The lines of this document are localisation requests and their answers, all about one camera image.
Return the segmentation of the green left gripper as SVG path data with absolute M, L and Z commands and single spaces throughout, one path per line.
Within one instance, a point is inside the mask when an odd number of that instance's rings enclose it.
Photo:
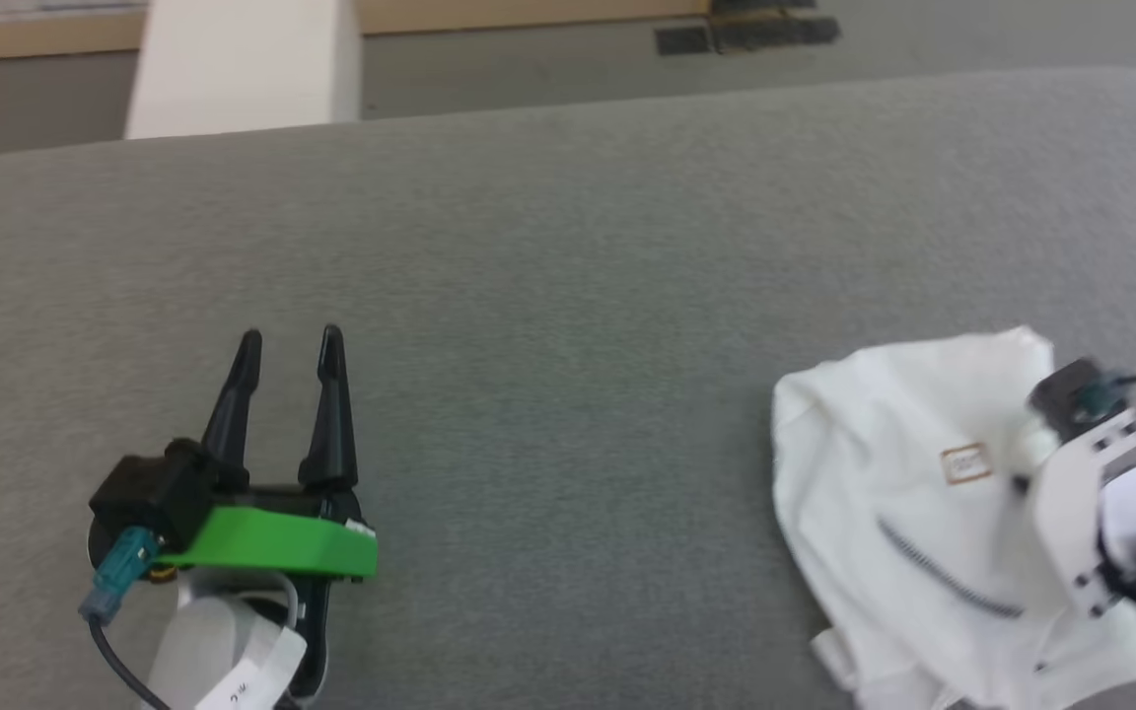
M 262 335 L 248 329 L 201 438 L 217 485 L 249 485 L 249 402 Z M 304 488 L 359 484 L 350 382 L 337 324 L 321 333 L 319 409 L 299 463 Z M 161 698 L 316 698 L 329 674 L 329 590 L 378 570 L 375 531 L 351 491 L 309 513 L 218 506 L 185 551 L 162 556 L 177 571 L 177 607 L 154 655 Z

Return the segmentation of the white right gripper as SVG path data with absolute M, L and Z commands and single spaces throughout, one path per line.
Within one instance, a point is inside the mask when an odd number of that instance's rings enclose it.
M 1029 604 L 1101 617 L 1116 603 L 1101 579 L 1101 487 L 1135 449 L 1133 407 L 1069 442 L 1031 415 L 1016 441 L 1025 482 L 1016 574 Z

